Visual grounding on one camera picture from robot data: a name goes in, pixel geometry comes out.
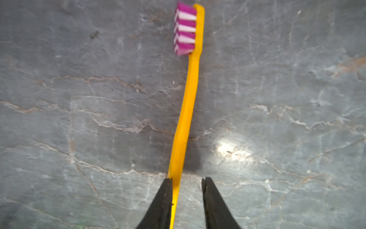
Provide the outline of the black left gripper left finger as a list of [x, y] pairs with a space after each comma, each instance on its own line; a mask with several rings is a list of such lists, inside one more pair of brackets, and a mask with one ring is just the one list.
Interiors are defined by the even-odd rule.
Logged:
[[136, 229], [170, 229], [173, 181], [165, 178]]

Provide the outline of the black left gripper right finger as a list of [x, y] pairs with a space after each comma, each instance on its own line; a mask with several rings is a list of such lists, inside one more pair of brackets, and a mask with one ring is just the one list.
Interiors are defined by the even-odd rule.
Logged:
[[202, 192], [207, 229], [241, 229], [210, 177], [202, 179]]

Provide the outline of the yellow toothbrush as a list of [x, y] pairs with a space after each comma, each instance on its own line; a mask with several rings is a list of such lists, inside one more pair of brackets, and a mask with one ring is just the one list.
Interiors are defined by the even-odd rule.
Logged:
[[199, 81], [200, 57], [203, 50], [205, 9], [179, 2], [174, 16], [174, 51], [178, 56], [188, 55], [188, 71], [180, 116], [173, 139], [167, 177], [173, 182], [170, 228], [173, 228], [180, 181], [183, 172], [193, 109]]

